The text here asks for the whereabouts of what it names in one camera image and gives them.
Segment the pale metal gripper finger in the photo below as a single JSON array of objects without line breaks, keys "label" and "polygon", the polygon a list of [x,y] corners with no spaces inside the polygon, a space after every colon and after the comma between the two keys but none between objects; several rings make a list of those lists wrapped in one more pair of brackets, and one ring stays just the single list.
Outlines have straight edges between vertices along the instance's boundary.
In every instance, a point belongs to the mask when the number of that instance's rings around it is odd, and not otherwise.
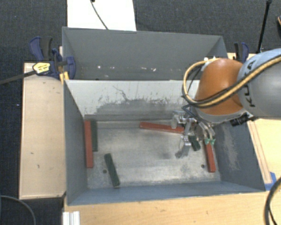
[{"label": "pale metal gripper finger", "polygon": [[176,158],[184,158],[185,157],[185,142],[184,137],[180,137],[178,151],[175,153]]},{"label": "pale metal gripper finger", "polygon": [[183,147],[183,157],[188,156],[191,147],[192,147],[192,143],[191,143],[191,142],[185,142],[185,143],[184,143],[184,147]]}]

